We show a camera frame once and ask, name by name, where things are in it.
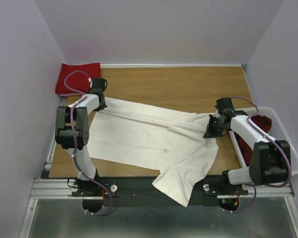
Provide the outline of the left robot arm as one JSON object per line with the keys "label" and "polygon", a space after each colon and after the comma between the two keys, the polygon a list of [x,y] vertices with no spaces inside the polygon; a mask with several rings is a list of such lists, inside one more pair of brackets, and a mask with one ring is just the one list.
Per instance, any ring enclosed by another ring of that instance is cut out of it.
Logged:
{"label": "left robot arm", "polygon": [[94,78],[87,93],[68,106],[59,106],[56,115],[55,141],[70,155],[77,171],[77,178],[85,180],[83,190],[90,196],[100,191],[96,167],[92,164],[88,152],[89,122],[91,112],[107,107],[104,92],[107,80]]}

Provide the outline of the white t-shirt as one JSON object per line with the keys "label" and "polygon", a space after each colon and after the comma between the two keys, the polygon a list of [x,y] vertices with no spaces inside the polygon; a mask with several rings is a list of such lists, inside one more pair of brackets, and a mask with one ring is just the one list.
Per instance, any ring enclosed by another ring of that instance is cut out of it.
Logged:
{"label": "white t-shirt", "polygon": [[159,171],[153,186],[187,206],[218,153],[216,140],[203,138],[209,115],[113,98],[106,103],[89,128],[90,156]]}

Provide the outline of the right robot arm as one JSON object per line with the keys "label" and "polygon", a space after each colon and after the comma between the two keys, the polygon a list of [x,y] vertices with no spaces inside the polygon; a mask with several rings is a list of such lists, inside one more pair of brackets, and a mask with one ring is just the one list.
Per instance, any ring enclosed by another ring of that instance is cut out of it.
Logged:
{"label": "right robot arm", "polygon": [[219,190],[232,193],[237,185],[283,187],[292,177],[291,150],[285,140],[277,140],[257,126],[243,110],[236,110],[230,97],[216,101],[217,115],[209,115],[204,138],[218,138],[223,131],[237,133],[252,149],[248,167],[224,172]]}

